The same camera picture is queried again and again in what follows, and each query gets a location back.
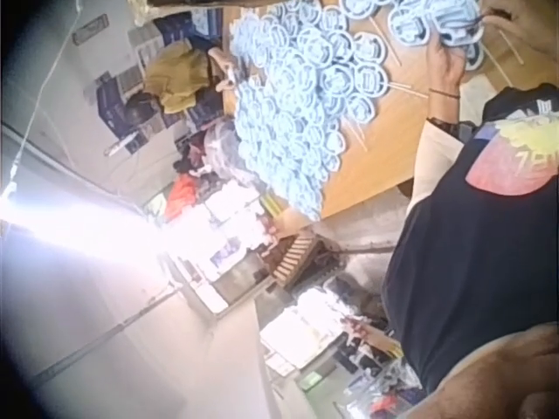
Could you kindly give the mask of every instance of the yellow shirt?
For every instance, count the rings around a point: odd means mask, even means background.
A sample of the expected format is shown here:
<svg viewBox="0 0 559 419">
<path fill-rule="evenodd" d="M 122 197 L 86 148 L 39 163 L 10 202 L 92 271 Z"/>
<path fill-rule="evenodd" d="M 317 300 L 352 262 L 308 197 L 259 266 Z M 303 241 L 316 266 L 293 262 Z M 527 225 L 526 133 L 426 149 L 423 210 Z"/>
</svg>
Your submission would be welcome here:
<svg viewBox="0 0 559 419">
<path fill-rule="evenodd" d="M 188 39 L 166 47 L 146 68 L 144 91 L 159 98 L 165 113 L 196 104 L 196 91 L 210 85 L 208 59 Z"/>
</svg>

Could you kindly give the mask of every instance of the person in yellow shirt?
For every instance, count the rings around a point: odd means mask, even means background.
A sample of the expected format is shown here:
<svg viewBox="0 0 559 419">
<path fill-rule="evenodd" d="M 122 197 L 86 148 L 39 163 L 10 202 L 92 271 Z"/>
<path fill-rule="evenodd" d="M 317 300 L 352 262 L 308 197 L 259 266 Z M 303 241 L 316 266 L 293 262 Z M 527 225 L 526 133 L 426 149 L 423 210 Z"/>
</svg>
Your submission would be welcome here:
<svg viewBox="0 0 559 419">
<path fill-rule="evenodd" d="M 198 102 L 221 106 L 220 93 L 233 88 L 212 76 L 211 60 L 224 74 L 234 68 L 232 57 L 211 41 L 191 35 L 167 46 L 146 68 L 144 86 L 125 105 L 126 121 L 138 126 L 161 109 L 179 113 Z"/>
</svg>

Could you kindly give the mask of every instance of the workbench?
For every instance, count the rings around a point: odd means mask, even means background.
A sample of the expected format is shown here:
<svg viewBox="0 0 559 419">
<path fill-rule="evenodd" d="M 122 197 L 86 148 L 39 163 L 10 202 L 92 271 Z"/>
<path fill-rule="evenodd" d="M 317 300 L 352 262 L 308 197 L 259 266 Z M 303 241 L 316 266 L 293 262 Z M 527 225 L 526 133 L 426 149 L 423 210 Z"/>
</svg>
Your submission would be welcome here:
<svg viewBox="0 0 559 419">
<path fill-rule="evenodd" d="M 322 4 L 324 6 L 338 4 L 338 1 L 322 0 Z M 225 49 L 229 45 L 229 25 L 240 17 L 240 11 L 238 7 L 224 8 Z M 261 8 L 260 16 L 265 12 L 266 8 Z M 383 67 L 391 81 L 409 85 L 413 90 L 427 94 L 425 48 L 405 47 L 391 39 L 387 28 L 388 12 L 388 8 L 382 8 L 376 15 L 375 21 L 389 39 L 402 66 L 399 66 L 389 53 Z M 350 21 L 350 31 L 376 33 L 374 25 L 368 20 Z M 551 59 L 513 40 L 514 46 L 525 62 L 521 65 L 501 34 L 494 28 L 486 28 L 483 42 L 515 87 L 528 89 L 543 82 L 556 84 L 556 63 Z M 507 86 L 502 74 L 488 57 L 477 73 L 485 73 L 497 91 Z M 323 219 L 362 203 L 413 177 L 415 155 L 425 121 L 427 100 L 390 89 L 388 94 L 375 101 L 375 106 L 377 116 L 368 126 L 362 127 L 367 150 L 360 145 L 348 125 L 342 124 L 349 149 L 342 156 L 342 168 L 338 173 L 331 175 L 324 187 Z M 224 95 L 224 109 L 228 114 L 234 113 L 234 93 L 228 92 Z M 305 216 L 289 208 L 276 219 L 276 226 L 283 233 L 282 236 L 293 234 L 310 223 Z"/>
</svg>

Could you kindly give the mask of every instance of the wall sign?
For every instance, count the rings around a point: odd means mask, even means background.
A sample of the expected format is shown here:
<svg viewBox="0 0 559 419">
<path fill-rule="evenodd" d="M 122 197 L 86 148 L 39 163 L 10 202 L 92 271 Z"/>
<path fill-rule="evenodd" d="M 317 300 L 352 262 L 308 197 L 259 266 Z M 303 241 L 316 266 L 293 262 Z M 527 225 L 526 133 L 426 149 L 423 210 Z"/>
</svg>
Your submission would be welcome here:
<svg viewBox="0 0 559 419">
<path fill-rule="evenodd" d="M 108 28 L 108 16 L 103 14 L 77 29 L 72 34 L 72 42 L 74 45 L 80 46 L 106 28 Z"/>
</svg>

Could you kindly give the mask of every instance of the beige sleeve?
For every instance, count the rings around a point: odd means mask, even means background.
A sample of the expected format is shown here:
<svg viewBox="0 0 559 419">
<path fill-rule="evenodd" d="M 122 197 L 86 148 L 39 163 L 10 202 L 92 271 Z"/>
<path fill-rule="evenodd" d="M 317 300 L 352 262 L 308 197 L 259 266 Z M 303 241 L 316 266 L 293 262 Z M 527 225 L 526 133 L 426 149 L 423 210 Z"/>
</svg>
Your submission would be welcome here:
<svg viewBox="0 0 559 419">
<path fill-rule="evenodd" d="M 453 165 L 460 150 L 460 141 L 426 121 L 419 138 L 418 153 L 413 173 L 413 191 L 407 214 L 420 201 L 429 196 Z"/>
</svg>

